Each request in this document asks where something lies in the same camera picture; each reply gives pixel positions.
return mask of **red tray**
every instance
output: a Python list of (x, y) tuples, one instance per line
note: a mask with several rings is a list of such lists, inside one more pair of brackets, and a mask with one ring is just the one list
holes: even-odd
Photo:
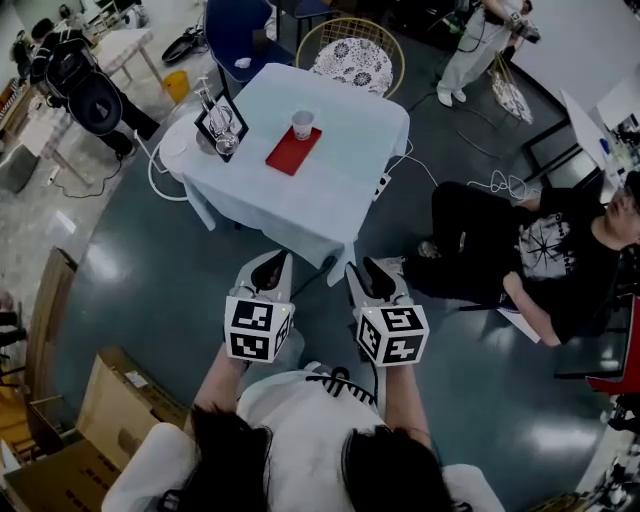
[(293, 133), (293, 127), (289, 128), (267, 157), (267, 165), (289, 176), (295, 175), (321, 135), (322, 130), (312, 128), (311, 135), (307, 140), (298, 140)]

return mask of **wicker chair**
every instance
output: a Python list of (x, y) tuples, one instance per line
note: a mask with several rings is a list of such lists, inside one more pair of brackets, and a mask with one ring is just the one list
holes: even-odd
[(366, 39), (382, 49), (391, 61), (393, 81), (384, 94), (391, 97), (404, 79), (404, 53), (393, 35), (380, 25), (360, 18), (336, 18), (319, 24), (302, 40), (296, 55), (296, 67), (310, 70), (318, 54), (341, 39)]

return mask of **white cable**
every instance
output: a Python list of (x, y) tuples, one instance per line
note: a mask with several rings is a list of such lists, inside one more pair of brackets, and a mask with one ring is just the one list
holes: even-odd
[(424, 167), (424, 170), (427, 171), (427, 174), (429, 175), (429, 178), (431, 178), (431, 181), (433, 181), (433, 183), (435, 184), (435, 186), (438, 186), (438, 182), (435, 180), (435, 178), (433, 177), (433, 175), (431, 174), (431, 172), (429, 171), (429, 169), (427, 169), (427, 166), (424, 165), (420, 160), (418, 160), (417, 158), (413, 158), (412, 156), (409, 156), (411, 153), (413, 153), (413, 144), (411, 143), (411, 141), (409, 139), (407, 139), (407, 142), (409, 143), (409, 146), (411, 146), (411, 149), (409, 149), (409, 151), (407, 151), (406, 154), (402, 155), (400, 157), (400, 160), (398, 160), (395, 164), (393, 164), (389, 170), (386, 172), (386, 174), (391, 174), (391, 171), (400, 163), (402, 162), (405, 158), (408, 160), (413, 160), (414, 162), (419, 163), (422, 167)]
[[(501, 178), (502, 181), (497, 182), (496, 176)], [(520, 186), (524, 188), (524, 194), (522, 195), (518, 195), (516, 192), (516, 188), (518, 187), (518, 184), (520, 184)], [(491, 174), (491, 183), (489, 185), (484, 185), (483, 183), (478, 183), (477, 181), (470, 181), (469, 183), (467, 183), (467, 185), (477, 185), (478, 187), (488, 188), (494, 194), (497, 194), (501, 190), (508, 190), (509, 195), (520, 202), (526, 201), (529, 198), (529, 196), (532, 194), (540, 195), (540, 191), (535, 188), (527, 190), (527, 184), (524, 181), (522, 181), (520, 178), (510, 175), (509, 179), (507, 179), (505, 178), (504, 174), (502, 174), (498, 170), (493, 171), (493, 173)]]
[[(160, 192), (158, 190), (158, 187), (156, 187), (156, 184), (153, 182), (153, 166), (156, 165), (155, 164), (155, 159), (156, 159), (156, 155), (158, 154), (158, 151), (160, 150), (160, 144), (162, 144), (162, 141), (160, 141), (158, 143), (158, 145), (156, 146), (156, 149), (153, 150), (153, 153), (151, 153), (151, 159), (149, 160), (149, 168), (148, 168), (148, 176), (149, 176), (149, 185), (151, 185), (151, 188), (153, 189), (153, 191), (158, 194), (162, 199), (166, 199), (167, 201), (173, 201), (174, 203), (180, 203), (183, 201), (187, 201), (187, 196), (184, 197), (172, 197), (172, 196), (168, 196), (166, 194), (163, 194), (162, 192)], [(167, 172), (168, 169), (165, 169), (164, 171), (159, 171), (160, 173), (164, 174), (165, 172)]]

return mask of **cardboard box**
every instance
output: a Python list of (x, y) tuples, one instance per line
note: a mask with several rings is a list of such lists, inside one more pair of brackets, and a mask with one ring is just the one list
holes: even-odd
[(7, 496), (19, 512), (100, 512), (120, 471), (89, 441), (7, 473)]
[(155, 425), (183, 428), (188, 413), (121, 348), (112, 347), (96, 356), (76, 427), (123, 471)]

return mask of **white pants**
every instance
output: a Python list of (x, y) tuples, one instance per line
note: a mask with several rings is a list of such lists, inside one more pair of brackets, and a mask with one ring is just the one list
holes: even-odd
[(509, 29), (485, 21), (484, 8), (477, 9), (469, 20), (458, 51), (444, 70), (438, 91), (451, 93), (480, 78), (493, 62), (496, 53), (507, 47), (510, 37)]

